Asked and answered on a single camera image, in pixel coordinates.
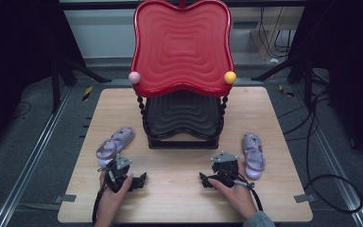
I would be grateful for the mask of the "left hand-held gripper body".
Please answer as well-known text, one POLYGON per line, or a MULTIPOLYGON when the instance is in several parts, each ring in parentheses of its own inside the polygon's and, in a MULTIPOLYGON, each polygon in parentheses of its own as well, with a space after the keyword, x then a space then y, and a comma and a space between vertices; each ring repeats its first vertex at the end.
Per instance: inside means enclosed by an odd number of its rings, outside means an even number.
POLYGON ((128 178, 131 163, 131 159, 117 154, 107 164, 105 183, 114 193, 117 193, 121 189, 124 181, 128 178))

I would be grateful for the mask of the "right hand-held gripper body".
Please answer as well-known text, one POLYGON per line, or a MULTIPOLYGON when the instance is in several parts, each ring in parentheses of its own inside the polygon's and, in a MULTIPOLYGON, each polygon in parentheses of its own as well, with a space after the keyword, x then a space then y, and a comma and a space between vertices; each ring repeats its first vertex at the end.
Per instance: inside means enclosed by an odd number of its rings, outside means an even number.
POLYGON ((213 175, 208 179, 215 179, 231 188, 234 185, 241 185, 252 189, 252 184, 244 180, 238 172, 238 157, 226 151, 221 151, 218 155, 211 158, 213 162, 213 175))

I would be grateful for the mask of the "lilac sandal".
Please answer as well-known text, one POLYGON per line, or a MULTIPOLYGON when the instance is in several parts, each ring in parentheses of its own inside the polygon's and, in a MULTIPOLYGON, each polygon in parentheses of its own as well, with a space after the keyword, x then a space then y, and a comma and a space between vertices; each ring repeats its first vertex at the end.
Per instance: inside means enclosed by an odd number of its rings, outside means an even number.
POLYGON ((246 162, 246 175, 252 180, 258 180, 266 167, 266 159, 263 155, 262 141, 253 132, 243 136, 241 143, 246 162))
POLYGON ((95 157, 100 167, 105 167, 120 153, 133 139, 134 131, 130 127, 123 127, 106 139, 97 149, 95 157))

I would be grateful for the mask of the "red and black two-tier rack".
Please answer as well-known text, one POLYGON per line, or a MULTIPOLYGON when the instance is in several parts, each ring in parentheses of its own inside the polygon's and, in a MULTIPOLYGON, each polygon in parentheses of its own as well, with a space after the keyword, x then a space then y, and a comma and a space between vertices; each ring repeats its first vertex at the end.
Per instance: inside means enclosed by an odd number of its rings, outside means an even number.
POLYGON ((150 148, 216 149, 236 80, 221 0, 145 0, 134 12, 129 80, 150 148))

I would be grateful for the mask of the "person's left hand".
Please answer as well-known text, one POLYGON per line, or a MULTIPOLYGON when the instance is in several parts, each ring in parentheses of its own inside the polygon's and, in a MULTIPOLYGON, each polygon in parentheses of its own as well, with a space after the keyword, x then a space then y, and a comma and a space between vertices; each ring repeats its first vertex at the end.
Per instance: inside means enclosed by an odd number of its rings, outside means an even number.
POLYGON ((118 209, 130 189, 132 178, 133 175, 130 174, 118 192, 113 192, 110 188, 105 188, 102 192, 98 207, 107 210, 118 209))

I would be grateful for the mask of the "person's right hand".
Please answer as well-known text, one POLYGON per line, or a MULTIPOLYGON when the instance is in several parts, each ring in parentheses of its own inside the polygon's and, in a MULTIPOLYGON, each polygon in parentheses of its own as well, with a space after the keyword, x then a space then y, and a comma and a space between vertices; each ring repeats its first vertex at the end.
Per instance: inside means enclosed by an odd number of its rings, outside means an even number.
POLYGON ((229 202, 242 219, 246 220, 257 212, 251 192, 246 187, 238 184, 228 187, 215 179, 209 179, 208 182, 229 202))

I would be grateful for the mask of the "grey tape piece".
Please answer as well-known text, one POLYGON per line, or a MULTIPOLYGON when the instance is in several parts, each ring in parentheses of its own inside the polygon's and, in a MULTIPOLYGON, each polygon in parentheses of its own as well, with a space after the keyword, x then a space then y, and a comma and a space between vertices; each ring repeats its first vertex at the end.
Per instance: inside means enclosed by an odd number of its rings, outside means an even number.
POLYGON ((54 199, 54 202, 55 203, 62 203, 64 201, 74 202, 76 200, 76 197, 77 197, 76 195, 64 194, 64 195, 57 196, 54 199))
POLYGON ((296 195, 294 199, 296 203, 301 203, 305 201, 312 202, 316 200, 316 198, 313 195, 307 195, 307 194, 296 195))

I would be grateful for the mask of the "yellow and black floor tape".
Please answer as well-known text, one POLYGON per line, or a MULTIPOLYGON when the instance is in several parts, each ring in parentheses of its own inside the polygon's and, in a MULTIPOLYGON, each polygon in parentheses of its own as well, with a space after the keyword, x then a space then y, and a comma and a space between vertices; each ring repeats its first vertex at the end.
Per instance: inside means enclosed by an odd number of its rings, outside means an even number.
POLYGON ((89 96, 90 96, 90 94, 91 94, 91 92, 93 91, 93 86, 88 86, 87 88, 86 88, 86 90, 85 90, 85 92, 84 92, 84 95, 83 95, 83 97, 82 97, 82 101, 86 101, 86 100, 88 100, 88 98, 89 98, 89 96))
POLYGON ((279 92, 281 92, 285 96, 288 96, 288 97, 294 97, 295 96, 294 93, 286 91, 282 84, 278 85, 278 90, 279 90, 279 92))

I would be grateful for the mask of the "black stand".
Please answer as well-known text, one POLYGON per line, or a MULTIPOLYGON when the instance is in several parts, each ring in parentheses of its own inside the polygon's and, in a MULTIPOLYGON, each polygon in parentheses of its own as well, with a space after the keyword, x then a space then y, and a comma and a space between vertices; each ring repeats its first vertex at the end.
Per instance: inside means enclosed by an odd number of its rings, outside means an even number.
POLYGON ((321 62, 322 54, 318 49, 303 47, 290 54, 289 57, 282 63, 268 70, 266 73, 252 78, 255 81, 264 81, 283 69, 290 68, 290 73, 287 77, 289 83, 298 83, 304 79, 304 104, 307 107, 312 105, 312 78, 314 68, 321 62))
POLYGON ((105 79, 89 70, 85 65, 82 65, 76 61, 72 61, 63 55, 58 55, 54 58, 51 64, 53 114, 59 109, 61 105, 60 79, 64 81, 66 86, 73 86, 77 82, 77 79, 73 74, 73 69, 76 69, 80 73, 99 83, 111 82, 110 79, 105 79))

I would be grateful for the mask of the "light wooden board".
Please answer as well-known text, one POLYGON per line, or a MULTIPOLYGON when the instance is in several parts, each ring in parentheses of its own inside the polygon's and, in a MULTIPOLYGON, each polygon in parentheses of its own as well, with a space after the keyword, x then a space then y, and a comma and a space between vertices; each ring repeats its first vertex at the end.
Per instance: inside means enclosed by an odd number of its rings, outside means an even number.
POLYGON ((303 15, 304 7, 261 7, 256 29, 251 36, 260 59, 267 61, 275 57, 274 42, 283 30, 296 30, 303 15))

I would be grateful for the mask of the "metal floor rail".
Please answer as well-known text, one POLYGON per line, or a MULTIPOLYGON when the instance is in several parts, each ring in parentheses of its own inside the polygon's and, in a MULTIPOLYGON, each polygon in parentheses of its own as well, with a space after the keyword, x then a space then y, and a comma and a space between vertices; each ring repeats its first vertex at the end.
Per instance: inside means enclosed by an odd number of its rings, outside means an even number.
POLYGON ((31 151, 16 183, 9 192, 9 195, 5 199, 5 202, 0 207, 0 227, 7 227, 12 215, 17 208, 20 199, 23 197, 27 185, 41 160, 44 150, 56 128, 62 113, 68 103, 69 96, 72 94, 74 88, 66 87, 63 94, 60 97, 60 104, 58 109, 53 112, 45 124, 40 137, 37 140, 36 145, 31 151))
POLYGON ((327 141, 317 117, 317 106, 320 99, 325 96, 325 92, 320 92, 314 96, 312 95, 312 105, 307 107, 304 104, 303 91, 297 85, 293 86, 293 91, 297 94, 297 99, 302 105, 303 111, 307 115, 307 120, 304 120, 304 123, 309 123, 307 134, 305 136, 305 168, 308 182, 304 185, 304 190, 311 189, 318 200, 324 202, 330 208, 341 214, 351 216, 356 227, 363 227, 363 195, 359 188, 349 180, 346 171, 327 141), (309 161, 311 139, 314 139, 319 146, 321 157, 327 165, 327 173, 315 176, 311 175, 311 166, 309 161), (315 183, 326 181, 327 179, 335 183, 340 197, 344 201, 343 207, 339 207, 335 201, 322 196, 322 194, 316 189, 315 183))

